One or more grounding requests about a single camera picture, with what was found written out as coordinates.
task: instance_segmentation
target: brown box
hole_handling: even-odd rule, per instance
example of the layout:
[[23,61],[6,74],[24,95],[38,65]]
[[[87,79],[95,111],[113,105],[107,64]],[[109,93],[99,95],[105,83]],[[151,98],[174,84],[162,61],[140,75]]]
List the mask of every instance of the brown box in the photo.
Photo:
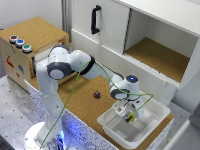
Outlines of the brown box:
[[[32,46],[31,53],[23,53],[9,43],[9,38],[17,35]],[[69,46],[69,35],[40,17],[35,17],[0,31],[0,50],[7,75],[28,91],[24,79],[35,77],[33,58],[37,54],[62,43]]]

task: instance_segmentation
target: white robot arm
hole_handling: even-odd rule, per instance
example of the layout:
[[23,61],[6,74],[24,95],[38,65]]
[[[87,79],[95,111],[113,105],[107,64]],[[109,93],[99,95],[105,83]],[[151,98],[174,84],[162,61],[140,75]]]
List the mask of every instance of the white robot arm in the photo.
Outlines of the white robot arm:
[[[37,140],[40,144],[59,117],[64,106],[57,93],[58,84],[56,80],[70,75],[73,71],[81,71],[80,74],[87,79],[93,79],[99,75],[107,79],[110,86],[111,97],[120,100],[119,105],[113,106],[113,109],[127,122],[131,119],[131,117],[128,117],[129,114],[135,112],[143,105],[143,102],[140,101],[140,96],[127,94],[139,94],[139,81],[137,77],[130,75],[124,79],[122,75],[95,62],[92,56],[80,50],[75,50],[70,54],[66,46],[61,44],[56,45],[49,54],[48,62],[38,64],[36,67],[41,99],[47,111],[45,124],[37,134]],[[138,111],[137,117],[143,117],[143,109]],[[61,131],[62,123],[61,120],[59,120],[55,129],[52,130],[51,134],[46,139],[44,145],[47,145],[48,141],[51,141],[53,138],[56,139],[56,136],[61,135]]]

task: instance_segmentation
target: cabinet door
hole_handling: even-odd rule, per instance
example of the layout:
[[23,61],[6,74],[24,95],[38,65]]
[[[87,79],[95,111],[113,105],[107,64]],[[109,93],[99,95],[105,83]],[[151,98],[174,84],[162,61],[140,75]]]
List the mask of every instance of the cabinet door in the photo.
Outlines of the cabinet door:
[[[96,5],[96,28],[100,32],[91,33],[92,10]],[[113,0],[74,0],[73,29],[84,34],[117,53],[122,54],[128,25],[130,9]]]

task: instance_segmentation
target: white container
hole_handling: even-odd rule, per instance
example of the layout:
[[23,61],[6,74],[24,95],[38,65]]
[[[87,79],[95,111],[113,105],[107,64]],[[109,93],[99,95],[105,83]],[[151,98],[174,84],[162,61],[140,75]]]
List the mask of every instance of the white container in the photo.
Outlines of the white container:
[[[145,102],[148,97],[142,96]],[[170,109],[151,99],[144,106],[144,118],[134,122],[126,121],[110,108],[97,121],[103,126],[105,133],[126,149],[137,148],[147,136],[169,115]]]

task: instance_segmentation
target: cabinet handle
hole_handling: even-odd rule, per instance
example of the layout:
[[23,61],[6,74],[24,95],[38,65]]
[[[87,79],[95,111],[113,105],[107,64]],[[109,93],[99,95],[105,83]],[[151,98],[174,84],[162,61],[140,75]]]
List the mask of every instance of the cabinet handle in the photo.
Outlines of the cabinet handle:
[[98,10],[101,10],[101,7],[98,5],[96,5],[96,8],[92,10],[92,25],[91,25],[92,34],[96,34],[100,31],[98,28],[96,28],[96,12]]

